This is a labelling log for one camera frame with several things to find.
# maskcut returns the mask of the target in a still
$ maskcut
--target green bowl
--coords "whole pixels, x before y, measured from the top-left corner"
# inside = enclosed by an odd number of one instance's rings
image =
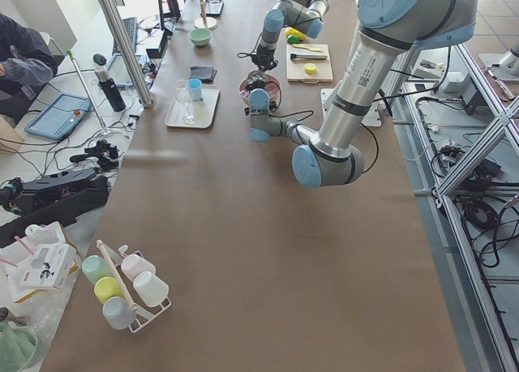
[[[211,34],[209,29],[193,29],[189,32],[189,39],[195,46],[205,46],[211,40]]]

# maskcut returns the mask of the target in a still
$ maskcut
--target keyboard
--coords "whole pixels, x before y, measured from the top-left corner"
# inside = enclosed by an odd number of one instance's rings
[[[133,47],[133,51],[137,50],[137,31],[139,30],[139,24],[137,23],[137,17],[125,18],[122,20],[122,24],[124,28],[127,30],[128,38],[130,39],[130,44]],[[114,47],[112,49],[112,54],[118,53],[119,49],[117,47],[117,42],[114,39]]]

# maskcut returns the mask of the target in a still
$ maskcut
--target white tray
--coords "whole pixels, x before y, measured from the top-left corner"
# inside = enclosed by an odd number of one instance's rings
[[[164,123],[169,127],[185,127],[189,129],[206,129],[212,125],[214,113],[217,107],[220,88],[214,84],[202,84],[202,100],[193,102],[193,114],[195,123],[186,124],[182,117],[186,114],[186,108],[176,100],[173,100],[165,115]]]

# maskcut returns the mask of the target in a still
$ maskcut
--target gray cup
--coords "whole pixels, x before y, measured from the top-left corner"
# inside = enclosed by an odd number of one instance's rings
[[[103,305],[103,315],[115,330],[124,330],[135,320],[136,313],[130,310],[126,299],[111,297]]]

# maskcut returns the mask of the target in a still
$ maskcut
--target yellow cup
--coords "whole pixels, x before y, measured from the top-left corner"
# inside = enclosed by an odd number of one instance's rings
[[[122,297],[122,291],[117,281],[110,276],[101,277],[94,285],[94,293],[101,304],[105,304],[111,297]]]

